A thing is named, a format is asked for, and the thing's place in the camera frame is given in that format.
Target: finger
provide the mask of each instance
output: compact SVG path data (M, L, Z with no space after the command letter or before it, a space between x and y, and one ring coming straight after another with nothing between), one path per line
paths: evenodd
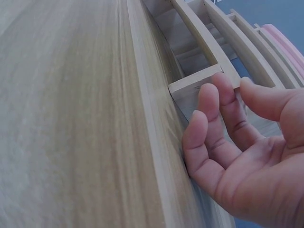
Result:
M242 99L253 112L280 122L288 149L303 145L303 89L266 88L253 84L250 79L242 79L240 89Z
M199 92L198 110L205 113L208 119L205 144L209 157L226 169L241 154L241 151L224 138L224 129L219 115L219 92L214 85L202 85Z
M236 146L245 151L264 137L247 121L229 78L223 73L216 73L212 82L218 88L220 112L228 134Z
M255 85L249 78L242 78L241 97L257 115L272 121L280 121L281 112L302 89L277 89Z
M225 170L208 157L208 151L204 144L207 130L208 120L206 115L203 112L194 111L183 135L182 146L189 175L208 194L214 196Z

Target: light wood grain surface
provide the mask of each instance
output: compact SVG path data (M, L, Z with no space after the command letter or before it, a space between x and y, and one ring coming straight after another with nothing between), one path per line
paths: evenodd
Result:
M0 0L0 227L234 227L187 176L139 0Z

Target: hand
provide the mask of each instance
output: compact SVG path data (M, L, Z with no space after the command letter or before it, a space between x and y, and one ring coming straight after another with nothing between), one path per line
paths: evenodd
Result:
M199 92L182 144L189 175L230 214L268 227L304 227L304 90L270 89L242 79L241 97L280 122L265 138L248 121L223 73ZM234 144L225 140L219 113Z

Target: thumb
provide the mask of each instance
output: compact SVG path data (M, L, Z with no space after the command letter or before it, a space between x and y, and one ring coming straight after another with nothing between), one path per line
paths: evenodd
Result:
M287 147L304 145L304 89L276 89L241 80L241 97L257 115L280 122Z
M280 121L282 111L292 99L298 95L301 95L302 99L304 99L303 89L263 87L253 84L247 77L242 78L240 91L243 101L254 113L265 119L277 122Z

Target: curved wooden slat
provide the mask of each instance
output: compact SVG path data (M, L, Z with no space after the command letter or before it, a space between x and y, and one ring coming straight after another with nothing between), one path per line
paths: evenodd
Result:
M254 82L284 88L271 66L246 35L213 2L204 0L211 22L240 57Z
M266 61L273 68L276 75L279 77L285 88L300 88L300 85L293 77L287 66L277 53L270 47L270 45L260 36L260 34L254 30L254 28L235 10L231 10L236 18L236 25L242 30L242 32L250 39L250 41L256 46L260 53L264 56Z

